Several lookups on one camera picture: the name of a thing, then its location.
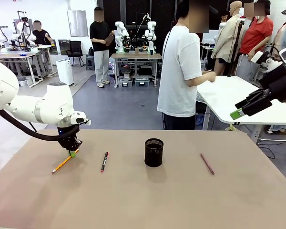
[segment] sneakers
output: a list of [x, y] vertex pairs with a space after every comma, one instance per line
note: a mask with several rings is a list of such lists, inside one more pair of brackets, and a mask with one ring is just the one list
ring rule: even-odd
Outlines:
[[110, 82], [108, 80], [102, 80], [103, 84], [110, 84]]
[[102, 84], [102, 83], [97, 83], [97, 86], [98, 86], [99, 88], [103, 88], [103, 87], [105, 87], [105, 85], [104, 85], [104, 84]]

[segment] hand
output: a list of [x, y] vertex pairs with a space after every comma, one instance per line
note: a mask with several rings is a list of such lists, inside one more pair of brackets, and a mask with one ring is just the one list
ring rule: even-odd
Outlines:
[[255, 50], [251, 50], [249, 53], [248, 53], [248, 61], [251, 61], [251, 59], [254, 57], [255, 55]]
[[216, 72], [209, 72], [208, 73], [209, 75], [208, 75], [208, 81], [210, 81], [210, 82], [215, 82], [215, 79], [216, 79]]
[[208, 71], [202, 71], [202, 75], [209, 73], [211, 70]]

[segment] yellow pencil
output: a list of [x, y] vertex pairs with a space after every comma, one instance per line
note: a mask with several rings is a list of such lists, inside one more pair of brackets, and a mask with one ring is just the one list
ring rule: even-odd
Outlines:
[[69, 161], [70, 159], [71, 159], [71, 156], [68, 156], [66, 160], [64, 160], [59, 166], [56, 167], [56, 169], [54, 169], [54, 170], [52, 171], [52, 173], [55, 173], [55, 172], [56, 172], [58, 169], [60, 169], [64, 164], [66, 164], [67, 161]]

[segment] man in white t-shirt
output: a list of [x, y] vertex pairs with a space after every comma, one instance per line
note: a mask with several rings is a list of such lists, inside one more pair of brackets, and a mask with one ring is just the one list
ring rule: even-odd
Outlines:
[[[201, 71], [200, 39], [189, 30], [199, 28], [205, 20], [206, 12], [200, 7], [198, 1], [190, 7], [189, 0], [180, 0], [178, 22], [164, 41], [157, 110], [163, 113], [167, 130], [195, 130], [197, 86], [215, 81], [215, 72]], [[190, 15], [195, 15], [191, 25]]]

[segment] woman in red shirt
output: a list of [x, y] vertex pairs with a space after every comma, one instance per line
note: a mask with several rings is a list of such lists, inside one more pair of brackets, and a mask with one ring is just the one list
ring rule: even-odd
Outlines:
[[270, 15], [270, 4], [269, 0], [258, 0], [254, 3], [255, 16], [259, 17], [252, 21], [240, 49], [241, 56], [238, 60], [236, 75], [248, 82], [254, 80], [259, 68], [258, 64], [250, 62], [252, 57], [265, 47], [272, 35], [273, 21], [267, 17]]

